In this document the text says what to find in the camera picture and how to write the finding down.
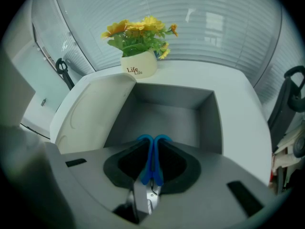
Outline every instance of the white flower pot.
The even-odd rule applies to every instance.
[[[121,58],[123,72],[134,78],[152,76],[157,71],[157,59],[152,49],[140,54]]]

